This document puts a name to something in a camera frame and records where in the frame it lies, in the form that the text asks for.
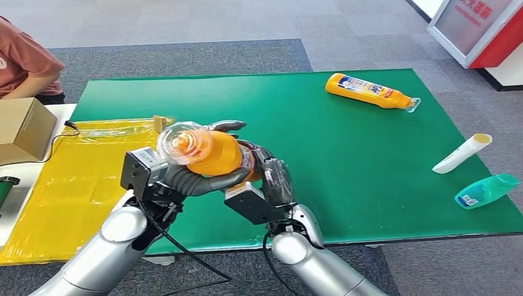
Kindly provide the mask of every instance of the green table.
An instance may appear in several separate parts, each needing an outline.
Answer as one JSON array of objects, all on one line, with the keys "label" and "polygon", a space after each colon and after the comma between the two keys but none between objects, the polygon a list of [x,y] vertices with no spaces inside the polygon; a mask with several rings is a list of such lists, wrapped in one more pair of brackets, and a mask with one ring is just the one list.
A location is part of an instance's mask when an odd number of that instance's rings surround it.
[{"label": "green table", "polygon": [[[445,175],[431,171],[464,138],[414,71],[344,73],[421,97],[421,105],[408,114],[328,94],[332,72],[94,80],[72,120],[245,120],[241,137],[286,161],[296,198],[316,214],[329,244],[523,232],[508,197],[468,211],[455,204],[458,191],[490,176],[478,157]],[[215,192],[187,199],[169,232],[189,249],[216,251],[260,248],[265,229]],[[162,239],[148,254],[174,251]]]}]

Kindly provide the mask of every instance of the bottle label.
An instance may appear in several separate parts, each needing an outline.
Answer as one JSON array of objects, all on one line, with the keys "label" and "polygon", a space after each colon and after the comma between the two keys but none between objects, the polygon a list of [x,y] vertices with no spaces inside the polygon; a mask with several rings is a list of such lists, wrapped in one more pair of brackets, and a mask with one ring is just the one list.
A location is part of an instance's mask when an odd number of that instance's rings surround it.
[{"label": "bottle label", "polygon": [[344,89],[350,89],[357,93],[373,94],[375,96],[385,98],[390,97],[390,95],[394,92],[394,90],[391,88],[386,88],[385,86],[370,83],[365,80],[350,76],[343,76],[342,79],[340,79],[338,82],[338,86]]},{"label": "bottle label", "polygon": [[240,147],[240,152],[242,153],[242,163],[240,164],[240,167],[254,169],[256,160],[254,159],[254,155],[252,155],[252,151],[243,145],[238,146]]},{"label": "bottle label", "polygon": [[477,199],[472,199],[467,194],[458,197],[458,200],[465,207],[470,207],[471,205],[475,205],[479,202]]}]

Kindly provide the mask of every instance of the teal bottle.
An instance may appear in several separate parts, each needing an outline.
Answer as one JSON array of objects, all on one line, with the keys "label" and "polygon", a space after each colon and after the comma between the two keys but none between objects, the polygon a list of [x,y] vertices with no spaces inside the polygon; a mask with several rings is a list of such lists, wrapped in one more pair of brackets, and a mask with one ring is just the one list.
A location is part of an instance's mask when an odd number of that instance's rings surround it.
[{"label": "teal bottle", "polygon": [[460,207],[471,210],[498,200],[518,184],[513,175],[499,174],[468,185],[454,200]]}]

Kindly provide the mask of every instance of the white table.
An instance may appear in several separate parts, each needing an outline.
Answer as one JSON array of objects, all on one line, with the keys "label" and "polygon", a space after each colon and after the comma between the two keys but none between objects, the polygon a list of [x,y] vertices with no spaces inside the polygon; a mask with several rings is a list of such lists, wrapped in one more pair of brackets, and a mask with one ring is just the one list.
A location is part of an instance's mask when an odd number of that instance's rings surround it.
[{"label": "white table", "polygon": [[[52,137],[54,137],[62,132],[64,122],[71,118],[76,104],[49,105],[46,107],[58,118],[52,134]],[[0,208],[0,249],[5,246],[18,218],[20,218],[43,166],[43,163],[0,166],[0,177],[11,176],[20,179],[20,184],[11,189]]]}]

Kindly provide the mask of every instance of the black wire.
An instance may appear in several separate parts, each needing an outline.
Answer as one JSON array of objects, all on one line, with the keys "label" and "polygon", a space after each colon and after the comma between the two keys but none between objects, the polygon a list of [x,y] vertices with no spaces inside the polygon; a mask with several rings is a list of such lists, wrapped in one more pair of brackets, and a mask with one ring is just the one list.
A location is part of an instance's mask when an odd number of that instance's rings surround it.
[{"label": "black wire", "polygon": [[59,137],[75,137],[75,136],[80,134],[80,131],[77,128],[73,128],[73,129],[76,131],[76,133],[74,133],[74,134],[59,134],[58,136],[54,136],[53,137],[53,139],[51,140],[51,149],[49,150],[49,155],[47,155],[47,157],[44,160],[42,160],[40,162],[13,162],[13,163],[5,163],[3,165],[0,165],[0,167],[6,166],[6,165],[21,165],[23,163],[46,163],[46,162],[48,162],[51,159],[51,157],[52,157],[54,141],[56,139],[58,139]]},{"label": "black wire", "polygon": [[263,256],[265,257],[265,261],[267,261],[267,264],[271,268],[271,271],[274,273],[274,275],[278,278],[278,280],[294,295],[300,296],[293,288],[289,287],[287,283],[283,280],[283,278],[279,275],[279,273],[276,271],[276,268],[273,265],[273,262],[269,258],[269,252],[267,250],[267,240],[271,236],[272,230],[267,231],[265,236],[263,237],[263,243],[261,245],[261,248],[263,250]]},{"label": "black wire", "polygon": [[199,289],[199,288],[203,288],[203,287],[208,287],[208,286],[214,286],[214,285],[217,285],[217,284],[224,284],[226,282],[230,282],[232,281],[232,278],[230,276],[228,276],[227,274],[225,273],[222,273],[221,271],[217,270],[216,268],[212,267],[210,264],[208,264],[207,262],[203,261],[202,259],[200,259],[198,256],[196,256],[194,253],[192,253],[191,251],[189,251],[188,249],[186,249],[183,245],[181,245],[178,241],[176,241],[176,239],[174,239],[174,237],[172,237],[169,233],[167,233],[166,230],[164,230],[162,227],[160,227],[160,225],[158,225],[158,223],[156,221],[154,221],[154,218],[152,217],[152,215],[149,213],[149,211],[147,211],[142,203],[141,200],[139,199],[136,199],[138,201],[138,205],[140,206],[140,208],[142,209],[142,211],[144,212],[146,218],[151,222],[151,224],[154,226],[154,228],[156,228],[157,231],[159,231],[163,236],[165,236],[165,238],[167,240],[169,240],[173,245],[175,245],[177,248],[179,248],[182,252],[184,252],[186,255],[189,255],[189,257],[191,257],[194,261],[200,263],[203,267],[209,269],[210,271],[212,271],[213,273],[221,276],[224,278],[224,280],[221,280],[221,281],[214,281],[214,282],[209,282],[207,284],[201,284],[201,285],[198,285],[198,286],[192,286],[192,287],[187,287],[187,288],[182,288],[180,290],[175,290],[175,291],[172,291],[172,292],[169,292],[169,293],[166,293],[166,294],[163,294],[161,296],[169,296],[169,295],[174,295],[174,294],[177,294],[177,293],[180,293],[180,292],[184,292],[184,291],[189,291],[189,290],[192,290],[192,289]]}]

